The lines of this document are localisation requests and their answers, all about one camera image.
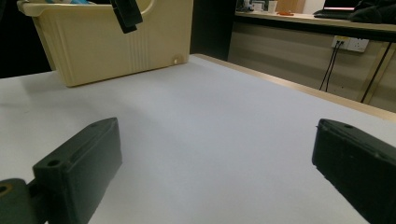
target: power outlet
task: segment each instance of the power outlet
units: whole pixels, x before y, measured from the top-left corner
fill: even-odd
[[[347,46],[347,50],[364,52],[368,44],[369,44],[368,39],[350,38],[349,45]]]
[[[337,41],[342,42],[343,44],[340,46],[339,49],[347,49],[350,41],[350,37],[335,35],[334,40],[332,41],[332,48],[335,48]]]

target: electrical cable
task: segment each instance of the electrical cable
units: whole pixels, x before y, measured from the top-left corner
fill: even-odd
[[[329,73],[329,69],[334,66],[334,61],[335,61],[335,57],[334,56],[336,55],[336,52],[338,51],[338,49],[341,47],[342,44],[344,44],[344,43],[340,42],[340,41],[337,41],[337,43],[334,46],[334,49],[332,50],[332,57],[330,59],[329,66],[327,67],[326,73],[324,74],[323,80],[322,80],[322,82],[320,84],[320,88],[319,88],[320,91],[321,91],[321,89],[323,87],[324,81],[326,80],[326,76]]]
[[[334,54],[334,58],[332,59],[332,68],[334,67],[335,64],[335,58],[337,57],[337,53],[338,50],[341,48],[341,45],[343,45],[343,42],[340,42],[340,45],[338,45],[338,47],[335,48],[335,54]],[[330,80],[330,76],[332,75],[332,68],[330,69],[330,73],[327,76],[327,82],[326,82],[326,92],[327,92],[327,88],[329,87],[329,80]]]
[[[340,42],[337,41],[337,43],[335,44],[334,49],[332,50],[332,58],[334,57],[335,49],[336,49],[336,47],[339,45],[339,43],[340,43]],[[330,66],[332,65],[332,58],[330,59],[329,66],[327,67],[326,73],[324,74],[322,83],[320,84],[320,88],[319,88],[320,91],[321,91],[321,88],[323,87],[324,81],[326,80],[326,76],[327,76],[327,73],[329,72]]]

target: cup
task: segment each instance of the cup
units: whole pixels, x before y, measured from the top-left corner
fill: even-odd
[[[275,13],[277,1],[269,1],[268,2],[268,13]]]

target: black cable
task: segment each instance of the black cable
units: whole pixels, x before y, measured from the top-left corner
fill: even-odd
[[[320,88],[319,88],[320,91],[321,91],[321,88],[323,87],[324,81],[326,80],[326,76],[327,76],[327,73],[329,72],[330,66],[332,65],[332,61],[333,61],[333,58],[334,58],[335,51],[336,51],[336,49],[339,46],[341,46],[341,44],[342,44],[342,42],[337,41],[337,43],[334,46],[334,49],[332,50],[332,58],[330,59],[329,66],[327,67],[326,73],[324,74],[322,83],[320,84]]]
[[[337,57],[337,53],[338,53],[338,50],[341,48],[341,45],[343,45],[343,42],[340,42],[340,45],[338,45],[338,47],[335,47],[335,54],[334,54],[334,58],[332,59],[332,68],[334,67],[335,58]],[[330,80],[330,76],[332,75],[332,68],[330,69],[330,73],[327,76],[326,92],[327,92],[327,88],[329,87],[329,80]]]
[[[364,100],[366,99],[367,94],[369,93],[369,90],[371,89],[371,87],[372,87],[372,85],[374,83],[375,77],[378,74],[379,68],[381,67],[382,63],[384,62],[385,58],[387,57],[389,49],[390,49],[390,46],[392,46],[392,44],[393,44],[393,42],[389,42],[388,43],[387,49],[385,50],[385,53],[382,55],[381,61],[379,62],[379,65],[375,69],[375,73],[374,73],[372,79],[370,80],[370,83],[369,83],[366,91],[364,92],[363,97],[361,98],[361,103],[364,103]]]

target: desk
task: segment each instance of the desk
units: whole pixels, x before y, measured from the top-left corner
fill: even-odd
[[[26,181],[88,124],[119,119],[123,165],[94,224],[366,223],[312,165],[316,125],[396,145],[392,113],[203,56],[71,89],[55,72],[2,79],[0,111],[0,179]]]
[[[267,12],[235,12],[228,60],[318,88],[332,57],[333,35],[371,40],[364,53],[339,51],[334,72],[338,80],[329,88],[333,94],[370,104],[396,50],[392,44],[396,25],[317,19],[298,13],[289,17]]]
[[[326,35],[345,35],[394,42],[396,25],[317,19],[313,15],[279,16],[268,12],[235,12],[235,21]]]

